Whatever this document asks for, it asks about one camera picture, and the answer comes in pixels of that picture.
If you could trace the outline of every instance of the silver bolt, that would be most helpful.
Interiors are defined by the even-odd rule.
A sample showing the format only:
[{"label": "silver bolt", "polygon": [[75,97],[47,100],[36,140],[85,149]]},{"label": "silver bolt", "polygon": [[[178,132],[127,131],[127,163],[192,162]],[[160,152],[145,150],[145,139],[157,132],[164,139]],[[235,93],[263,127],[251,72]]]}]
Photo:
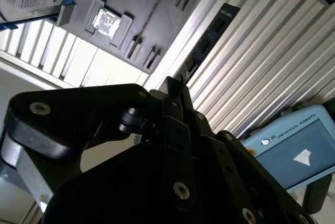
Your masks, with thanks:
[{"label": "silver bolt", "polygon": [[143,91],[139,91],[138,94],[140,94],[142,97],[146,97],[147,96],[146,93],[143,92]]},{"label": "silver bolt", "polygon": [[243,214],[243,217],[245,218],[245,220],[249,224],[256,224],[256,218],[255,218],[255,215],[253,215],[252,211],[250,211],[247,208],[244,208],[244,209],[242,209],[242,214]]},{"label": "silver bolt", "polygon": [[309,224],[308,220],[302,214],[299,215],[300,219],[303,221],[304,224]]},{"label": "silver bolt", "polygon": [[29,106],[32,113],[40,116],[45,116],[51,113],[51,108],[49,105],[42,102],[35,102]]},{"label": "silver bolt", "polygon": [[201,113],[197,113],[197,117],[198,117],[200,120],[204,120],[204,119],[205,119],[204,115],[202,115]]},{"label": "silver bolt", "polygon": [[180,199],[187,200],[189,198],[189,190],[184,183],[182,182],[174,183],[173,190]]},{"label": "silver bolt", "polygon": [[228,133],[226,133],[225,136],[226,136],[226,138],[227,138],[228,140],[230,140],[230,141],[232,140],[232,136],[229,135]]}]

